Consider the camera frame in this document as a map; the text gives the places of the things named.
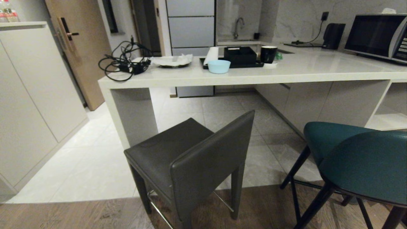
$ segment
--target chair backrest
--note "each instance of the chair backrest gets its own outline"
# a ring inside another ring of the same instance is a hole
[[[253,119],[254,110],[243,114],[172,162],[173,197],[180,218],[245,162]]]
[[[321,162],[319,170],[349,192],[407,206],[407,132],[377,131],[350,137]]]

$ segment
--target tissue box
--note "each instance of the tissue box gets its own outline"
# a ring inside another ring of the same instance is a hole
[[[226,47],[224,59],[233,64],[255,64],[257,55],[250,47]]]

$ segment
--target refrigerator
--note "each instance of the refrigerator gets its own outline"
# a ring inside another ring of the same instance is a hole
[[[166,0],[173,56],[206,56],[215,46],[215,0]],[[177,87],[178,97],[212,96],[214,86]]]

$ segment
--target chair seat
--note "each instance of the chair seat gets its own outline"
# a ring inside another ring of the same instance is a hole
[[[309,122],[304,127],[304,136],[319,165],[332,150],[345,139],[357,134],[377,130],[327,122]]]
[[[348,192],[407,206],[407,132],[376,131],[353,136],[336,147],[319,170]]]
[[[170,164],[212,134],[190,118],[125,150],[125,155],[168,199],[172,199]]]

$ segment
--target water bottle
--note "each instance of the water bottle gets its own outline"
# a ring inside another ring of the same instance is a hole
[[[19,22],[17,12],[14,10],[13,6],[9,0],[3,0],[3,11],[6,14],[7,20],[9,22]]]
[[[3,9],[3,0],[0,0],[0,23],[9,22]]]

